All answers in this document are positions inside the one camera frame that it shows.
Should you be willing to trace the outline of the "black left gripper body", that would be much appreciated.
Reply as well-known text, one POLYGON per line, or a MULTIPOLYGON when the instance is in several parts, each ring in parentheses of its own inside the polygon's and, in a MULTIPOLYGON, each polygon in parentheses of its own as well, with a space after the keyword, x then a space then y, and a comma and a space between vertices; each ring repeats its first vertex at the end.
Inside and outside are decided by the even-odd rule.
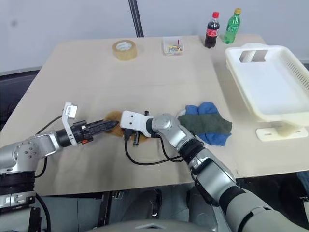
POLYGON ((93 135, 90 133, 93 123, 87 123, 86 121, 79 121, 73 123, 70 127, 73 136, 78 144, 86 144, 93 141, 93 135))

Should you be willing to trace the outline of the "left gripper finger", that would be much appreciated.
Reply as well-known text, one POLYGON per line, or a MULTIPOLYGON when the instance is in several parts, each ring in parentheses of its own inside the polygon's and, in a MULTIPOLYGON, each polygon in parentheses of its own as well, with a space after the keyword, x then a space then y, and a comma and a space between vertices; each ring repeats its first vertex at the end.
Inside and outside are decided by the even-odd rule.
POLYGON ((98 135, 104 132, 113 132, 117 127, 117 123, 103 123, 93 127, 93 135, 98 135))
POLYGON ((94 130, 111 130, 118 125, 117 120, 99 120, 91 124, 91 128, 94 130))

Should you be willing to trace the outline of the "tan knit sock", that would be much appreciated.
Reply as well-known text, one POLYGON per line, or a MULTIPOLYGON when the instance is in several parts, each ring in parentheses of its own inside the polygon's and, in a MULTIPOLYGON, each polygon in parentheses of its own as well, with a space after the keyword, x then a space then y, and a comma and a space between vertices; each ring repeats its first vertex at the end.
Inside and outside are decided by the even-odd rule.
POLYGON ((118 124, 113 129, 111 129, 110 131, 107 131, 106 133, 111 134, 111 135, 115 135, 117 137, 123 137, 124 136, 123 130, 120 127, 121 117, 122 117, 121 111, 111 111, 105 116, 104 120, 118 121, 118 124))

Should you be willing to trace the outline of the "clear box of small items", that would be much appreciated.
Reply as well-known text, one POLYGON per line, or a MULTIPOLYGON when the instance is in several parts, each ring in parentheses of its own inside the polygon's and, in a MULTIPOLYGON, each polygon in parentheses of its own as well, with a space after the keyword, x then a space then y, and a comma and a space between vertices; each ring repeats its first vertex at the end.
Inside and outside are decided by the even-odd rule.
POLYGON ((182 37, 169 36, 163 37, 162 50, 165 56, 179 56, 184 51, 182 37))

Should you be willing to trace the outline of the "white plastic tray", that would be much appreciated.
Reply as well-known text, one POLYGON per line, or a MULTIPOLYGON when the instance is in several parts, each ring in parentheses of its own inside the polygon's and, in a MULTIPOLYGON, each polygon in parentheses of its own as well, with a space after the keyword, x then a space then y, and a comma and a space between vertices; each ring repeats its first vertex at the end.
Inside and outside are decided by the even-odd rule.
POLYGON ((309 70, 286 47, 247 43, 225 51, 247 108, 262 122, 309 126, 309 70))

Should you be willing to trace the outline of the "white plastic mounting base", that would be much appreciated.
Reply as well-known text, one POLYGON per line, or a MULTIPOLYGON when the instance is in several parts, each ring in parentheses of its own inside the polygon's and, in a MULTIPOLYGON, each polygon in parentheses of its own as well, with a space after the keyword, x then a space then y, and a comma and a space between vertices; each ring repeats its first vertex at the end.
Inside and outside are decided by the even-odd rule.
POLYGON ((300 139, 309 137, 305 126, 290 124, 287 122, 272 122, 264 128, 255 130, 257 138, 262 142, 300 139))

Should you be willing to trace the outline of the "blue knit sock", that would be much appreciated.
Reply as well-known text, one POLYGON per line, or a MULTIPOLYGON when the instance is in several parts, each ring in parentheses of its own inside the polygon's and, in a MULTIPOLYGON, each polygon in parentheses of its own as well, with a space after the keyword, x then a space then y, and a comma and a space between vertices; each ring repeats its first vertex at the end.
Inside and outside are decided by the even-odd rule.
POLYGON ((204 115, 204 114, 219 114, 217 107, 212 102, 203 102, 200 106, 187 105, 185 107, 186 115, 204 115))
POLYGON ((208 132, 204 134, 198 135, 200 139, 206 142, 209 145, 215 146, 225 146, 227 139, 231 136, 231 134, 222 134, 216 132, 208 132))

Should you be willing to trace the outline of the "clear packing tape roll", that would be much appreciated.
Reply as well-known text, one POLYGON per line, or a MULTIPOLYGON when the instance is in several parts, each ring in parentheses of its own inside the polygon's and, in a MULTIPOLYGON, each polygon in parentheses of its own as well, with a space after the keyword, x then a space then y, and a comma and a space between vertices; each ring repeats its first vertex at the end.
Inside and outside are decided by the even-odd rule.
POLYGON ((131 40, 120 40, 113 44, 114 56, 121 61, 128 61, 137 57, 136 44, 131 40))

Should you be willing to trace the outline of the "dark green cloth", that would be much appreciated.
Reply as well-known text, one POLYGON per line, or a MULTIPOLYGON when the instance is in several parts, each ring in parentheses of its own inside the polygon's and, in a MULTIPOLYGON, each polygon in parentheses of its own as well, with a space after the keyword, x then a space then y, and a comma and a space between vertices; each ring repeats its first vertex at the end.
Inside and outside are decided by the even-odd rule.
POLYGON ((182 115, 178 117, 182 126, 196 135, 205 133, 229 134, 232 123, 219 114, 182 115))

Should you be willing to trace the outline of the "black glossy furniture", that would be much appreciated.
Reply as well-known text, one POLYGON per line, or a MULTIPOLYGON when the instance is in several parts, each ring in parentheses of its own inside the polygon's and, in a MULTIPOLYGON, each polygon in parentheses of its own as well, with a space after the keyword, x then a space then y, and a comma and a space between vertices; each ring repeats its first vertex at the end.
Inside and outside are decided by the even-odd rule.
POLYGON ((0 75, 0 131, 39 71, 0 75))

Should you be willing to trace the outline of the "grey robot torso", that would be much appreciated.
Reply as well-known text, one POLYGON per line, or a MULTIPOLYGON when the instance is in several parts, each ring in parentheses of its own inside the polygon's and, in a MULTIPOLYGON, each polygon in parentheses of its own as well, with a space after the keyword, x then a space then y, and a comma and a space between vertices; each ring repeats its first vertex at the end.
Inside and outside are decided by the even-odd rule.
POLYGON ((123 220, 85 232, 218 232, 217 227, 169 219, 123 220))

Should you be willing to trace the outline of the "black slanted pole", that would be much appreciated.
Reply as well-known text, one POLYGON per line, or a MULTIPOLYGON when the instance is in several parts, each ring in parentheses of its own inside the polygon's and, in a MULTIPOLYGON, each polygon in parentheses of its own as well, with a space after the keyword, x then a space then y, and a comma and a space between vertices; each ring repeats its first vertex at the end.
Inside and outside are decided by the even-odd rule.
POLYGON ((131 16, 132 16, 136 36, 138 38, 142 38, 142 37, 144 37, 144 33, 143 33, 142 24, 141 24, 137 0, 128 0, 128 4, 129 4, 129 7, 130 7, 131 16))

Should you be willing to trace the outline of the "cola bottle with red cap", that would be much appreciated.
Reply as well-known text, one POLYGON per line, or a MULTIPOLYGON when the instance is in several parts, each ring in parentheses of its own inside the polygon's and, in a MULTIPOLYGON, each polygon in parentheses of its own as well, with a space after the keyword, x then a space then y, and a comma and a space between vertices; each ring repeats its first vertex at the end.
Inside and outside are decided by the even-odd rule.
POLYGON ((206 38, 204 42, 204 46, 207 48, 213 48, 216 46, 218 31, 220 28, 220 23, 218 22, 219 15, 219 12, 213 12, 212 20, 207 25, 206 38))

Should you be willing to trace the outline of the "green bottle with yellow cap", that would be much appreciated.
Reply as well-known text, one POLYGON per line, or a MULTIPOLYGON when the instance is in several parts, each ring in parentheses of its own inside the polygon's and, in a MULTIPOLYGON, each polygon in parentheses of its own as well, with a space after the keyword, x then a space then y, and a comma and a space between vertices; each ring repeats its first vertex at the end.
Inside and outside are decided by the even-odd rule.
POLYGON ((235 41, 236 34, 239 30, 240 27, 240 14, 241 14, 242 9, 241 8, 236 8, 234 10, 234 14, 230 17, 225 35, 224 35, 224 42, 226 44, 232 44, 235 41))

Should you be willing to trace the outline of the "blue fabric item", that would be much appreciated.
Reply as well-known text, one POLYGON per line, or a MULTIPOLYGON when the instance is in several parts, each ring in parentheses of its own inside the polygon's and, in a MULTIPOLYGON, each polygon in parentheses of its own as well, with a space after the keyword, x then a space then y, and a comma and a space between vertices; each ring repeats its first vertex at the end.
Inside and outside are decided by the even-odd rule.
POLYGON ((303 184, 306 193, 309 195, 309 171, 298 172, 297 177, 303 184))

